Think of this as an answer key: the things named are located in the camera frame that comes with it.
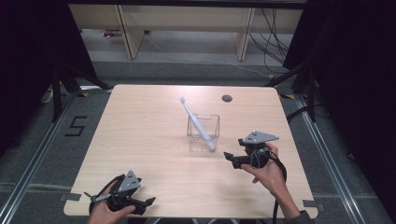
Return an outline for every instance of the left hand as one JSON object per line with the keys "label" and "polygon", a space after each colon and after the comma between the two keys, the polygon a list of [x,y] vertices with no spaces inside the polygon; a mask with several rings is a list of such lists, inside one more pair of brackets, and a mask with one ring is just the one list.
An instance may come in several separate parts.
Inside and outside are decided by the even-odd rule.
{"label": "left hand", "polygon": [[[113,186],[117,183],[115,181],[113,184],[111,184],[105,191],[104,194],[108,194],[113,188]],[[135,210],[135,207],[133,205],[126,206],[122,208],[120,211],[117,212],[112,212],[108,207],[107,207],[107,200],[103,200],[95,205],[95,207],[92,209],[90,218],[88,219],[88,224],[114,224],[116,223],[120,218],[125,217],[132,213]]]}

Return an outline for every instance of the gray floor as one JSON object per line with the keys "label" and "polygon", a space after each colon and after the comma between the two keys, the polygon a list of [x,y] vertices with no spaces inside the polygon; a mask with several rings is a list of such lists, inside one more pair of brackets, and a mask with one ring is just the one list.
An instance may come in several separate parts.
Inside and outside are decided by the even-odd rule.
{"label": "gray floor", "polygon": [[[249,41],[246,59],[238,62],[232,34],[150,32],[144,39],[137,58],[131,61],[127,59],[121,37],[104,38],[102,32],[84,30],[81,35],[99,78],[112,85],[194,83],[260,86],[269,80],[268,75],[279,76],[279,73],[287,71],[276,60],[265,57],[252,41]],[[291,40],[290,35],[280,35],[279,38],[285,45]],[[269,49],[281,57],[277,48]],[[80,83],[91,85],[84,80],[80,80]],[[279,84],[276,89],[282,94],[290,93],[291,83],[292,78]],[[60,198],[73,186],[109,94],[91,92],[88,97],[77,97],[74,100],[21,204],[13,214],[11,223],[86,222],[85,217],[66,216],[63,213],[64,202]],[[281,99],[281,103],[285,115],[299,108],[296,100]],[[84,132],[80,137],[67,137],[66,134],[75,131],[69,128],[75,116],[87,117],[79,121],[85,126]],[[20,180],[51,125],[51,118],[52,104],[44,104],[35,112],[34,119],[21,134],[21,144],[12,147],[0,159],[0,202],[6,201]],[[316,108],[316,118],[318,129],[366,223],[391,223],[359,166],[346,156],[348,150],[325,108]],[[319,211],[316,222],[353,223],[302,115],[296,116],[290,122],[290,129],[315,201],[324,208]]]}

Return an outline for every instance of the gray plastic part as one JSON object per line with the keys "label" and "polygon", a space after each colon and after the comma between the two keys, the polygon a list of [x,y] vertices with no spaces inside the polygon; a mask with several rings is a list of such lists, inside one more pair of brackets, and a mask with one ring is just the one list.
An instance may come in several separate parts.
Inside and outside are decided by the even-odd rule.
{"label": "gray plastic part", "polygon": [[123,179],[123,181],[119,187],[119,192],[127,191],[130,189],[137,189],[137,188],[140,188],[140,182],[134,175],[134,172],[132,172],[132,170],[130,170],[128,172],[128,174],[125,176],[125,178]]}
{"label": "gray plastic part", "polygon": [[244,143],[257,144],[257,143],[274,141],[277,139],[279,139],[279,137],[276,135],[272,135],[269,133],[262,133],[259,131],[253,131],[251,132],[250,135],[244,138]]}

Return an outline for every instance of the wooden table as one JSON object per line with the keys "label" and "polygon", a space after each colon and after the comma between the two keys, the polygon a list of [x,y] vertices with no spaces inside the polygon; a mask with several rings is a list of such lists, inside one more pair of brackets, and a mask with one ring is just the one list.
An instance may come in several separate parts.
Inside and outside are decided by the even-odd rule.
{"label": "wooden table", "polygon": [[[222,101],[225,94],[233,97],[230,103]],[[214,152],[189,150],[188,114],[181,96],[194,113],[219,115]],[[279,136],[273,144],[288,170],[290,193],[300,210],[316,217],[317,208],[303,206],[303,200],[313,196],[273,88],[116,86],[71,192],[97,194],[115,176],[132,169],[143,179],[134,198],[156,197],[144,217],[271,217],[274,197],[223,155],[224,151],[246,155],[237,140],[253,130]],[[67,201],[64,212],[87,216],[89,203],[83,195],[79,202]]]}

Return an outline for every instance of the sleeve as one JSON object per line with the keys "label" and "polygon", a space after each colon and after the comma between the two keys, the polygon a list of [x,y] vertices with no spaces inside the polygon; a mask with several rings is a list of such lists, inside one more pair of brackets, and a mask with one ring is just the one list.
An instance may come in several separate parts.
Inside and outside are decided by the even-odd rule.
{"label": "sleeve", "polygon": [[286,219],[286,224],[314,224],[315,221],[311,219],[306,211],[301,212],[301,214],[292,219]]}

